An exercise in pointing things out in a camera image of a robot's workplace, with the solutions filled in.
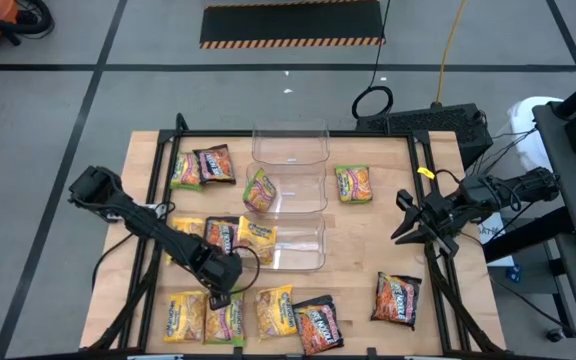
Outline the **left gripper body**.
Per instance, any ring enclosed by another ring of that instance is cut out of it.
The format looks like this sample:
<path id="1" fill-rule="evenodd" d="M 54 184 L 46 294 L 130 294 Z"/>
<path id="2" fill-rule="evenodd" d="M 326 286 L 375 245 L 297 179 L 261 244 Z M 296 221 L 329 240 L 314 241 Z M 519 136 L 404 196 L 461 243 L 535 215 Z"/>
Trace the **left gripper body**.
<path id="1" fill-rule="evenodd" d="M 215 245 L 200 245 L 188 258 L 191 272 L 211 293 L 227 295 L 242 274 L 242 260 Z"/>

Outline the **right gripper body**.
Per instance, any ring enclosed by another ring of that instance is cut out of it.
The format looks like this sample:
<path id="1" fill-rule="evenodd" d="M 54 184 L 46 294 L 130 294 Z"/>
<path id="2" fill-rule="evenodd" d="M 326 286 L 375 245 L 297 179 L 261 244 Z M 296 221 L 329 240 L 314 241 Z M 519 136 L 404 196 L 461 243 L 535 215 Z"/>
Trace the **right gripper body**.
<path id="1" fill-rule="evenodd" d="M 455 235 L 468 223 L 468 201 L 462 194 L 453 193 L 443 197 L 439 192 L 431 192 L 421 200 L 421 210 L 424 204 L 432 205 L 437 213 L 435 223 L 420 220 L 433 235 Z"/>

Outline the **yellow creamy chicken ramen pack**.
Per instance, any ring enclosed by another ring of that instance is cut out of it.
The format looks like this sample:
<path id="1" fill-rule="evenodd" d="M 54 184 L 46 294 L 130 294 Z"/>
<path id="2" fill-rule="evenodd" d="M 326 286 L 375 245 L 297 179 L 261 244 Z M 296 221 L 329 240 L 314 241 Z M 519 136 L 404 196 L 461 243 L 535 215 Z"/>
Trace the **yellow creamy chicken ramen pack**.
<path id="1" fill-rule="evenodd" d="M 174 217 L 171 222 L 174 230 L 202 237 L 205 231 L 205 221 L 199 218 Z"/>
<path id="2" fill-rule="evenodd" d="M 255 309 L 260 339 L 283 337 L 297 333 L 292 307 L 292 285 L 260 290 Z"/>
<path id="3" fill-rule="evenodd" d="M 163 341 L 166 343 L 202 342 L 207 294 L 184 291 L 169 296 Z"/>
<path id="4" fill-rule="evenodd" d="M 277 240 L 277 227 L 267 226 L 249 220 L 245 216 L 239 218 L 237 247 L 252 249 L 259 257 L 262 265 L 271 265 Z"/>

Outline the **lime chili shrimp ramen pack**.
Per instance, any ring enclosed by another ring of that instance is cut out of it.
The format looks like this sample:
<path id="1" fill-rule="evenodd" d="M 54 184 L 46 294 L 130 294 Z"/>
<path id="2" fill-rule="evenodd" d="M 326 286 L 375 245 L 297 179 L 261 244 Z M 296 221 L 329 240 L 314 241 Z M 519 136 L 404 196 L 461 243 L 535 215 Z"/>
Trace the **lime chili shrimp ramen pack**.
<path id="1" fill-rule="evenodd" d="M 193 152 L 179 152 L 177 154 L 171 175 L 170 188 L 202 190 L 198 159 Z"/>
<path id="2" fill-rule="evenodd" d="M 235 294 L 231 303 L 217 310 L 207 309 L 205 318 L 204 342 L 207 344 L 228 344 L 236 347 L 245 345 L 243 321 L 244 297 Z"/>
<path id="3" fill-rule="evenodd" d="M 242 200 L 244 205 L 251 211 L 267 212 L 273 204 L 276 195 L 277 190 L 266 171 L 263 168 L 259 168 L 248 182 L 242 195 Z"/>
<path id="4" fill-rule="evenodd" d="M 373 199 L 367 165 L 337 165 L 335 175 L 342 203 L 367 203 Z"/>

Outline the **black fire noodle ramen pack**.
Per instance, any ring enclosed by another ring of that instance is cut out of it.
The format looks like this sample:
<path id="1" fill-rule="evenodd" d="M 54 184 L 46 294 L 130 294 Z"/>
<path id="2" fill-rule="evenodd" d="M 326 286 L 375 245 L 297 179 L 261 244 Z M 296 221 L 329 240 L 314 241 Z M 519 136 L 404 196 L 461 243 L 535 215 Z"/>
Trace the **black fire noodle ramen pack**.
<path id="1" fill-rule="evenodd" d="M 379 272 L 371 321 L 386 321 L 415 330 L 422 280 Z"/>
<path id="2" fill-rule="evenodd" d="M 306 356 L 344 346 L 331 295 L 302 301 L 293 305 L 292 309 Z"/>
<path id="3" fill-rule="evenodd" d="M 206 218 L 204 238 L 209 243 L 220 247 L 226 254 L 229 254 L 237 245 L 238 230 L 238 217 L 211 216 Z"/>
<path id="4" fill-rule="evenodd" d="M 196 149 L 193 153 L 198 160 L 199 178 L 202 185 L 208 183 L 236 183 L 234 166 L 227 144 L 207 149 Z"/>

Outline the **white paper sheet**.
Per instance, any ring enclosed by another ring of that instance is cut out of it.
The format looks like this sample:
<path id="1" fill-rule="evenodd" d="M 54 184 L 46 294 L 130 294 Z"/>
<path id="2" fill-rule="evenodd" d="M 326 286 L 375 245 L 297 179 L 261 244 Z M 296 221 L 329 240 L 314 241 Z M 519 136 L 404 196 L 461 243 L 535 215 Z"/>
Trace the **white paper sheet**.
<path id="1" fill-rule="evenodd" d="M 505 233 L 505 231 L 502 229 L 503 226 L 504 223 L 499 212 L 493 213 L 490 217 L 479 224 L 478 230 L 481 244 L 486 244 L 489 242 L 498 232 L 503 235 Z M 508 268 L 513 267 L 514 265 L 515 263 L 512 256 L 506 256 L 499 260 L 488 263 L 489 267 Z"/>

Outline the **black desk support beam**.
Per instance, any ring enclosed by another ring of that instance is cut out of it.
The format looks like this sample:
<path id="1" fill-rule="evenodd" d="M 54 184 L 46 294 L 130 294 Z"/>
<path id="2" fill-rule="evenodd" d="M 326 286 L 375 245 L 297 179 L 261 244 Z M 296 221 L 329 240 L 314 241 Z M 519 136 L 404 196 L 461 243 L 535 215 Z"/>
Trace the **black desk support beam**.
<path id="1" fill-rule="evenodd" d="M 561 233 L 572 233 L 574 224 L 566 207 L 537 218 L 526 225 L 491 239 L 483 245 L 487 263 L 513 255 L 525 248 L 542 243 Z"/>

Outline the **clear plastic bin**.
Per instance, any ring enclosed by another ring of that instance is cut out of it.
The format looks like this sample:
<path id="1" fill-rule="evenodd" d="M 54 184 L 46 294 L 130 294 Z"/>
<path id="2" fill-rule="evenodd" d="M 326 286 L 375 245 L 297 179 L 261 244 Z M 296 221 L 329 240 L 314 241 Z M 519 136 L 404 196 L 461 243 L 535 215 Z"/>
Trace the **clear plastic bin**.
<path id="1" fill-rule="evenodd" d="M 325 162 L 330 155 L 328 141 L 328 124 L 321 119 L 255 123 L 252 158 L 273 165 Z"/>
<path id="2" fill-rule="evenodd" d="M 262 172 L 275 189 L 265 213 L 314 213 L 328 205 L 325 182 L 325 163 L 315 164 L 267 164 L 253 162 L 246 169 L 251 181 Z"/>
<path id="3" fill-rule="evenodd" d="M 247 212 L 249 220 L 277 227 L 274 261 L 260 265 L 265 271 L 308 272 L 320 269 L 325 255 L 325 221 L 320 213 L 259 214 Z M 257 261 L 249 248 L 237 249 L 244 266 L 254 269 Z"/>

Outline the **white plastic bag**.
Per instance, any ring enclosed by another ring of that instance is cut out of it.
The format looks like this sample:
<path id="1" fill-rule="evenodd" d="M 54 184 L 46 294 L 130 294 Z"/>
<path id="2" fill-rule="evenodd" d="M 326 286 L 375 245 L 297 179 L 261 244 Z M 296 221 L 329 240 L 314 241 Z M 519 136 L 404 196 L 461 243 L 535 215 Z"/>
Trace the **white plastic bag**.
<path id="1" fill-rule="evenodd" d="M 504 127 L 504 139 L 510 146 L 502 159 L 501 168 L 508 175 L 519 175 L 536 167 L 552 170 L 546 149 L 534 121 L 533 108 L 546 105 L 559 98 L 535 96 L 514 104 L 507 112 L 509 120 Z"/>

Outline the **black hazard striped floor mat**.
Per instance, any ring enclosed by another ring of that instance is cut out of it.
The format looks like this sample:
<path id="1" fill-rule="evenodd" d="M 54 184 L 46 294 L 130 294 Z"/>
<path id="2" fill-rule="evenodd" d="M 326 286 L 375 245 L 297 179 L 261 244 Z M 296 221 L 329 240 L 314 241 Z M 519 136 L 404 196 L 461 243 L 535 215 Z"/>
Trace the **black hazard striped floor mat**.
<path id="1" fill-rule="evenodd" d="M 212 5 L 204 9 L 202 49 L 379 46 L 379 0 L 310 0 Z"/>

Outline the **orange shop vacuum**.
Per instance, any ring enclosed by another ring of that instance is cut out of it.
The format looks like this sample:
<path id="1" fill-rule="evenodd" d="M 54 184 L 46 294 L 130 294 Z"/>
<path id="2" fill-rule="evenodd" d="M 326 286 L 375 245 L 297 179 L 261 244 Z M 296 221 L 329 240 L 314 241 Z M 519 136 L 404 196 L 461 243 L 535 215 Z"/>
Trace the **orange shop vacuum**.
<path id="1" fill-rule="evenodd" d="M 0 40 L 16 47 L 22 37 L 41 39 L 54 27 L 52 13 L 44 0 L 0 0 Z"/>

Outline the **black metal table frame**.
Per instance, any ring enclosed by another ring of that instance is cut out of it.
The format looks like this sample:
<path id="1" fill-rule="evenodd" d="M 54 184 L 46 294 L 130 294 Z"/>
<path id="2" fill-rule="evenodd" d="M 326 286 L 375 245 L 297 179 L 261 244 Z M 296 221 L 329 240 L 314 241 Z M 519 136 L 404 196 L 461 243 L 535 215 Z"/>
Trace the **black metal table frame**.
<path id="1" fill-rule="evenodd" d="M 134 131 L 122 171 L 124 189 L 139 202 L 145 199 L 153 167 L 159 135 L 164 146 L 161 167 L 167 171 L 172 142 L 168 135 L 176 135 L 175 130 Z M 252 130 L 181 130 L 180 147 L 184 151 L 210 147 L 226 143 L 238 167 L 245 171 L 252 157 Z M 371 171 L 378 176 L 373 181 L 375 199 L 369 204 L 341 205 L 329 196 L 329 203 L 323 210 L 326 223 L 326 261 L 315 272 L 266 272 L 260 274 L 254 287 L 247 291 L 245 299 L 251 300 L 257 289 L 292 284 L 295 301 L 305 300 L 316 295 L 331 294 L 335 299 L 338 318 L 345 346 L 332 349 L 312 359 L 403 359 L 409 357 L 439 357 L 442 355 L 441 330 L 448 332 L 450 350 L 459 352 L 459 329 L 454 310 L 442 297 L 444 312 L 437 315 L 435 298 L 429 270 L 419 244 L 395 246 L 390 234 L 403 219 L 403 212 L 394 204 L 396 192 L 400 188 L 417 194 L 430 190 L 428 179 L 416 173 L 417 168 L 426 164 L 425 159 L 432 154 L 437 168 L 446 168 L 463 176 L 464 171 L 455 134 L 452 132 L 430 132 L 425 150 L 421 140 L 386 136 L 383 133 L 361 133 L 354 131 L 332 131 L 328 141 L 330 157 L 328 171 L 336 163 L 368 163 Z M 204 189 L 201 192 L 175 190 L 171 200 L 177 212 L 190 213 L 197 210 L 199 215 L 240 213 L 244 209 L 240 190 L 234 185 L 222 184 L 218 189 Z M 488 276 L 484 253 L 480 244 L 468 236 L 459 235 L 460 249 L 453 258 L 454 278 L 460 289 L 463 305 L 477 325 L 486 333 L 492 343 L 506 350 L 504 335 Z M 146 271 L 150 261 L 152 243 L 146 245 L 143 255 L 136 255 L 139 241 L 121 247 L 109 255 L 100 267 L 93 291 L 80 347 L 89 347 L 97 341 L 126 302 L 127 291 L 135 259 L 137 268 Z M 381 321 L 370 321 L 374 304 L 374 285 L 378 271 L 422 277 L 421 298 L 415 331 L 410 328 Z M 169 293 L 197 288 L 197 281 L 188 272 L 161 263 L 155 290 L 153 290 L 152 311 L 144 300 L 140 300 L 131 318 L 131 329 L 124 348 L 154 355 L 182 354 L 188 359 L 230 359 L 241 355 L 241 359 L 307 360 L 297 335 L 259 341 L 256 333 L 254 305 L 247 305 L 246 346 L 241 351 L 232 350 L 227 345 L 202 345 L 197 343 L 165 343 L 163 329 L 167 319 L 164 309 Z"/>

